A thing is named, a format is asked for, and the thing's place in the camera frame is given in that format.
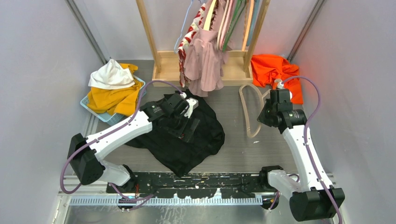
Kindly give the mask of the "cream hanger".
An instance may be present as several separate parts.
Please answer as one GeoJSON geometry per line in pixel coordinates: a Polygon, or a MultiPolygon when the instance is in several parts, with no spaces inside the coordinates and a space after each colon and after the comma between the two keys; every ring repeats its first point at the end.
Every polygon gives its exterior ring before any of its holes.
{"type": "Polygon", "coordinates": [[[245,89],[249,87],[251,88],[255,94],[256,94],[256,99],[258,100],[259,106],[261,107],[261,109],[264,107],[264,100],[269,96],[270,94],[270,89],[267,89],[264,93],[261,92],[261,90],[251,84],[243,84],[240,86],[238,93],[240,96],[240,101],[241,101],[241,105],[242,105],[242,109],[243,109],[243,114],[244,114],[244,120],[245,120],[245,127],[246,127],[246,134],[248,138],[254,138],[255,136],[258,135],[258,133],[261,130],[262,125],[259,123],[256,127],[255,130],[252,130],[252,126],[251,126],[251,119],[250,119],[250,115],[252,115],[251,113],[251,107],[249,107],[245,95],[244,95],[244,91],[245,89]]]}

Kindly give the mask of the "pink pleated skirt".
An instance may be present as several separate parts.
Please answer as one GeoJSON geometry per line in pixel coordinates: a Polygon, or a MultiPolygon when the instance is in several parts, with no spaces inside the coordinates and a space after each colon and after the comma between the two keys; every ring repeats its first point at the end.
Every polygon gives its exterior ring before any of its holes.
{"type": "Polygon", "coordinates": [[[199,97],[207,97],[209,92],[224,87],[222,66],[228,60],[228,51],[234,47],[233,42],[230,42],[225,52],[217,49],[217,38],[226,10],[226,1],[219,0],[217,2],[218,6],[214,9],[211,28],[204,29],[204,22],[207,18],[207,13],[204,12],[202,22],[198,25],[198,31],[187,49],[184,62],[184,75],[189,80],[188,88],[193,95],[199,97]]]}

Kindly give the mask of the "light blue hanger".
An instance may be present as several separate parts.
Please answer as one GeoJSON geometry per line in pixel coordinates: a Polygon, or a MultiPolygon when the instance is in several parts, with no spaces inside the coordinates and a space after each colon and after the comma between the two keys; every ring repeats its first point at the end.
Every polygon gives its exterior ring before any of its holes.
{"type": "Polygon", "coordinates": [[[190,4],[189,4],[188,8],[186,9],[186,13],[185,13],[185,16],[184,16],[182,27],[180,29],[179,36],[178,36],[178,38],[177,38],[177,40],[176,40],[176,42],[174,44],[174,48],[173,48],[173,53],[174,54],[177,53],[178,44],[179,44],[179,42],[181,41],[181,39],[183,37],[183,31],[184,31],[184,28],[186,26],[186,21],[187,21],[187,18],[189,16],[189,13],[190,13],[190,10],[191,10],[191,7],[192,7],[193,4],[194,4],[194,0],[190,0],[190,4]]]}

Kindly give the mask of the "red poppy print garment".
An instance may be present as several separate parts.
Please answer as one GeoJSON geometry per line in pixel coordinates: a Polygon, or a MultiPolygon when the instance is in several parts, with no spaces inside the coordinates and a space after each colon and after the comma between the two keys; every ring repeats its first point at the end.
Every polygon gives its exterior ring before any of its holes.
{"type": "Polygon", "coordinates": [[[183,36],[181,41],[179,42],[178,48],[176,49],[176,54],[178,56],[178,65],[179,65],[179,84],[181,87],[185,87],[189,82],[184,74],[184,62],[186,59],[186,54],[189,48],[189,45],[194,37],[194,35],[198,32],[198,27],[202,23],[202,19],[204,17],[206,10],[206,3],[203,3],[197,14],[192,20],[191,25],[187,29],[186,34],[183,36]]]}

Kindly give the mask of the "beige plastic hanger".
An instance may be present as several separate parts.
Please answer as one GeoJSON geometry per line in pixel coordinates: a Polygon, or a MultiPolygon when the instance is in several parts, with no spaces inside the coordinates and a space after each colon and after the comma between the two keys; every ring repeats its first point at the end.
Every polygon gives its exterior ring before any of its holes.
{"type": "Polygon", "coordinates": [[[206,19],[204,22],[203,30],[209,31],[211,27],[212,15],[217,5],[217,0],[212,0],[209,9],[206,11],[206,19]]]}

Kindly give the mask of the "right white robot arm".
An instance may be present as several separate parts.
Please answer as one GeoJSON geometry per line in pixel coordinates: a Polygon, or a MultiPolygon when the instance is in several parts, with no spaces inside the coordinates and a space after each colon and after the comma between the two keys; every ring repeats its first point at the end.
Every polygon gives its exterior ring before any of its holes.
{"type": "Polygon", "coordinates": [[[262,167],[258,178],[261,189],[274,189],[286,197],[298,222],[339,216],[344,191],[336,188],[325,173],[311,140],[307,117],[303,110],[293,108],[290,91],[270,90],[258,121],[279,130],[292,152],[299,176],[296,182],[279,165],[262,167]]]}

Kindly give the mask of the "wooden hanger rack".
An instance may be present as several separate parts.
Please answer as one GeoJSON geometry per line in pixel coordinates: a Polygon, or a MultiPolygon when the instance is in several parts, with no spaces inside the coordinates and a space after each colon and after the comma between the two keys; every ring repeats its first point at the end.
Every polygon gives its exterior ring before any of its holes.
{"type": "MultiPolygon", "coordinates": [[[[143,0],[136,1],[146,37],[154,59],[152,80],[163,80],[175,85],[179,85],[179,64],[178,57],[171,51],[158,51],[155,39],[149,23],[148,14],[143,0]]],[[[255,23],[252,39],[248,50],[245,51],[245,44],[242,50],[232,50],[229,53],[229,60],[223,66],[225,86],[240,86],[253,81],[251,59],[257,45],[264,19],[266,17],[270,0],[264,0],[260,5],[260,10],[255,23]]]]}

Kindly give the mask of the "peach hanger on rack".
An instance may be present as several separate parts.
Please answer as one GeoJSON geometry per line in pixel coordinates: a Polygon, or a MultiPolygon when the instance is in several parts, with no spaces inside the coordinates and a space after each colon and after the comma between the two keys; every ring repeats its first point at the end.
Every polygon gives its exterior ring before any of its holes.
{"type": "Polygon", "coordinates": [[[242,40],[242,47],[241,51],[245,51],[246,44],[248,40],[249,30],[250,30],[250,23],[253,16],[255,1],[254,0],[247,0],[247,8],[245,14],[245,22],[244,22],[244,32],[243,32],[243,40],[242,40]]]}

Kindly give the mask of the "pink hanger on rack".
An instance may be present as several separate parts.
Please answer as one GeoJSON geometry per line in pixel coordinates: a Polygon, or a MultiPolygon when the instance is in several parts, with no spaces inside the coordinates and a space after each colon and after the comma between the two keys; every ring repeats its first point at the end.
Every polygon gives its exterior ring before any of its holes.
{"type": "Polygon", "coordinates": [[[231,12],[234,8],[234,0],[226,0],[226,7],[224,9],[224,14],[220,23],[220,28],[217,37],[217,49],[223,52],[224,38],[226,35],[226,27],[229,24],[231,12]]]}

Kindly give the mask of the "teal hanger on rack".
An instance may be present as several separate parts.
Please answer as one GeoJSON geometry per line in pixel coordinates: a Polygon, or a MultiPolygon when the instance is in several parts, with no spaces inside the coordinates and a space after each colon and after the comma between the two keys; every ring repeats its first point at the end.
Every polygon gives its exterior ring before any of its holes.
{"type": "Polygon", "coordinates": [[[259,12],[259,8],[260,8],[260,0],[254,0],[254,7],[253,7],[252,18],[251,18],[250,27],[249,27],[247,45],[250,44],[250,42],[252,40],[252,37],[253,37],[253,32],[254,32],[254,28],[255,28],[258,12],[259,12]]]}

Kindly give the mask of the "orange garment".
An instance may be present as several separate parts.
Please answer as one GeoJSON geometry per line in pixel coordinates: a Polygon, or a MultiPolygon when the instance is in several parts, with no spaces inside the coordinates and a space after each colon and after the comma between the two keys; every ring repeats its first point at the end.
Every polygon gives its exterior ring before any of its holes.
{"type": "MultiPolygon", "coordinates": [[[[277,87],[276,79],[285,80],[289,77],[300,75],[299,66],[291,64],[287,59],[270,54],[253,55],[251,58],[253,84],[259,87],[270,85],[277,87]]],[[[299,78],[294,78],[284,84],[292,93],[291,102],[302,105],[304,103],[301,83],[299,78]]]]}

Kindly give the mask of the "yellow garment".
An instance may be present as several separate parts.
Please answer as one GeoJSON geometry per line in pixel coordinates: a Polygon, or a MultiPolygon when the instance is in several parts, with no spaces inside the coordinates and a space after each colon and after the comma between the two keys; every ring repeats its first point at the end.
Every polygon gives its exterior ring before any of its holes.
{"type": "Polygon", "coordinates": [[[87,107],[95,113],[131,116],[136,109],[139,91],[144,86],[134,76],[138,66],[111,59],[90,75],[87,107]]]}

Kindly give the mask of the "blue plastic basket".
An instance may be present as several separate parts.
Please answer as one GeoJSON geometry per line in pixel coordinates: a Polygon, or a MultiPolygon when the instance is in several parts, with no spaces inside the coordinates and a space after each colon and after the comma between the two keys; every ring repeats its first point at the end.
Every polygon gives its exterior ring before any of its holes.
{"type": "Polygon", "coordinates": [[[99,120],[115,125],[125,117],[133,115],[138,97],[144,96],[145,82],[134,76],[135,84],[129,88],[104,90],[92,87],[80,104],[99,120]]]}

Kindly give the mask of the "white garment in basket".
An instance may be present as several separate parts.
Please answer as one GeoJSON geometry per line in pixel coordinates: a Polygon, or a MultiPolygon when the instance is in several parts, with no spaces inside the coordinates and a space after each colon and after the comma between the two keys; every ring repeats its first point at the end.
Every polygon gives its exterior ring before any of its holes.
{"type": "Polygon", "coordinates": [[[129,88],[135,84],[133,73],[137,69],[135,65],[110,59],[108,63],[91,73],[88,86],[104,90],[129,88]]]}

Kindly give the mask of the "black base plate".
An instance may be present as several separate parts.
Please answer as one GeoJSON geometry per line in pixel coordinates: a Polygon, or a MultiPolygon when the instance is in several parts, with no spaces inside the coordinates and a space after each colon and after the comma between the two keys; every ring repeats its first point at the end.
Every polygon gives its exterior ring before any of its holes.
{"type": "Polygon", "coordinates": [[[107,183],[107,193],[134,194],[138,198],[153,195],[155,198],[210,199],[216,194],[222,199],[248,199],[255,196],[280,196],[276,189],[266,187],[259,173],[196,173],[178,177],[171,172],[134,172],[125,187],[110,184],[112,178],[101,177],[107,183]]]}

